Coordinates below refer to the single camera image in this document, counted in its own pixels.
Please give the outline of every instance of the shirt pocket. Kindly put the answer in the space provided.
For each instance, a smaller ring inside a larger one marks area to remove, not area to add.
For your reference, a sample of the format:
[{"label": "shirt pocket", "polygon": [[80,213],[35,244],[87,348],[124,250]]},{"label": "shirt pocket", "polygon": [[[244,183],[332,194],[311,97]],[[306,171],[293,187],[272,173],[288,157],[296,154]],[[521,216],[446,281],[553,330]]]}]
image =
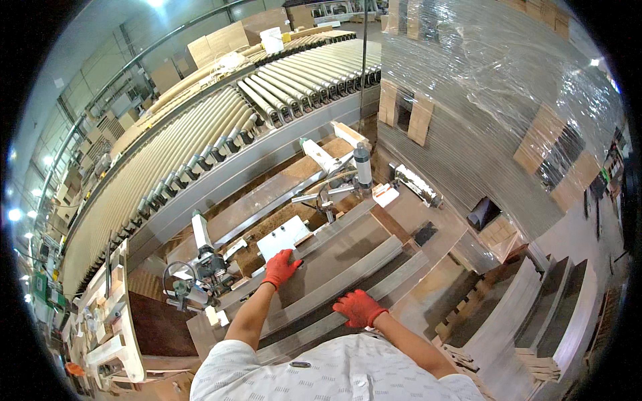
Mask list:
[{"label": "shirt pocket", "polygon": [[370,401],[372,383],[368,375],[352,375],[352,401]]}]

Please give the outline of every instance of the white patterned shirt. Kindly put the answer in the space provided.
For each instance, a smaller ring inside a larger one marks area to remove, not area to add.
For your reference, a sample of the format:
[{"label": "white patterned shirt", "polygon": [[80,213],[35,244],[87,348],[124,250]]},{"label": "white patterned shirt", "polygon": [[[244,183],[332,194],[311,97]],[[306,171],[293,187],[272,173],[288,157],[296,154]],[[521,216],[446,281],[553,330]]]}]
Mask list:
[{"label": "white patterned shirt", "polygon": [[366,334],[338,337],[289,363],[261,366],[251,346],[216,344],[192,381],[190,401],[450,400],[483,401],[470,377],[437,380],[388,341]]}]

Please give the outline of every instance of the white metal plate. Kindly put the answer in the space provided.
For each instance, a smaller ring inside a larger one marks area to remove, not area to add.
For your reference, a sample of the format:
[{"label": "white metal plate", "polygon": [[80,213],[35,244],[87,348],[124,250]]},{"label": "white metal plate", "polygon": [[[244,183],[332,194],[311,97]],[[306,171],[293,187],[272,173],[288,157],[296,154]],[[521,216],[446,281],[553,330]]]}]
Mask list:
[{"label": "white metal plate", "polygon": [[301,218],[294,216],[279,228],[261,238],[256,245],[267,262],[284,249],[294,250],[294,244],[310,233]]}]

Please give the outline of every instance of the worker's left hand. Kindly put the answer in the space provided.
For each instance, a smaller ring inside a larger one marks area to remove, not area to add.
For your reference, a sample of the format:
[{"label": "worker's left hand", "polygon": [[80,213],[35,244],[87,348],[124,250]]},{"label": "worker's left hand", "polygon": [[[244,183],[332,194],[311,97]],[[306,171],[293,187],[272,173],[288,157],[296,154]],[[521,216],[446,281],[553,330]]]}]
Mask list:
[{"label": "worker's left hand", "polygon": [[291,249],[284,249],[268,260],[268,264],[265,266],[265,278],[262,282],[271,283],[278,291],[279,286],[285,283],[294,274],[297,267],[303,263],[303,260],[300,259],[288,263],[291,255]]}]

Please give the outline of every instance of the forearm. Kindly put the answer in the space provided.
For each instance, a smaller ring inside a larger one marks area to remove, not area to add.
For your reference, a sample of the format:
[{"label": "forearm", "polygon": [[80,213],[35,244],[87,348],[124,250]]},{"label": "forearm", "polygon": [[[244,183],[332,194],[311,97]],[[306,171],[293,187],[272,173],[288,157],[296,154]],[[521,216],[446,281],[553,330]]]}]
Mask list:
[{"label": "forearm", "polygon": [[227,329],[225,339],[237,339],[250,345],[255,351],[259,347],[261,329],[270,310],[270,301],[276,288],[263,283],[245,301]]},{"label": "forearm", "polygon": [[395,347],[436,378],[457,373],[434,345],[408,330],[389,313],[381,313],[373,324]]}]

